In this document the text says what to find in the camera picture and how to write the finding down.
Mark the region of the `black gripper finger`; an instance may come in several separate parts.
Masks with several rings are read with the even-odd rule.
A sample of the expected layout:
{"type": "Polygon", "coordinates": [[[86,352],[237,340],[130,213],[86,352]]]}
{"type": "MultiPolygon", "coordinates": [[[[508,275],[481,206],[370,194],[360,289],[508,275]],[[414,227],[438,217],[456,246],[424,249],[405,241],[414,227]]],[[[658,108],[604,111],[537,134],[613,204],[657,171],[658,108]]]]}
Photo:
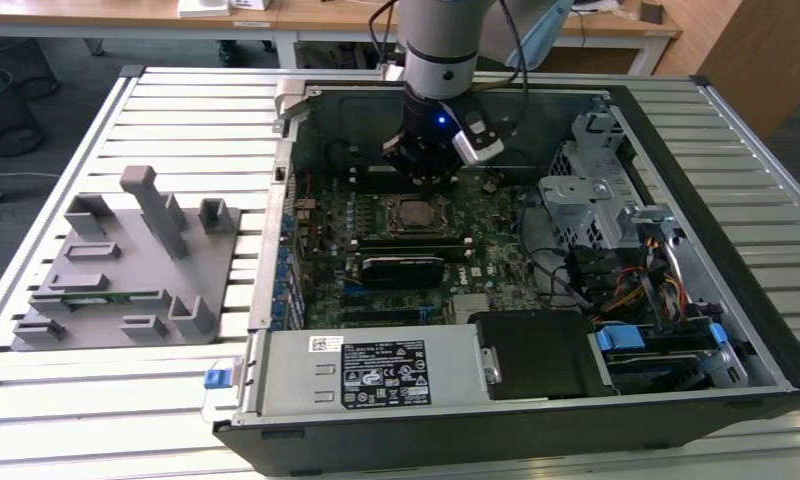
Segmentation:
{"type": "Polygon", "coordinates": [[[432,194],[429,144],[414,136],[398,133],[382,144],[382,159],[408,178],[424,197],[432,194]]]}
{"type": "Polygon", "coordinates": [[[433,194],[440,194],[450,190],[453,185],[452,178],[456,176],[460,168],[461,158],[457,152],[452,148],[438,151],[432,160],[429,173],[429,191],[433,194]]]}

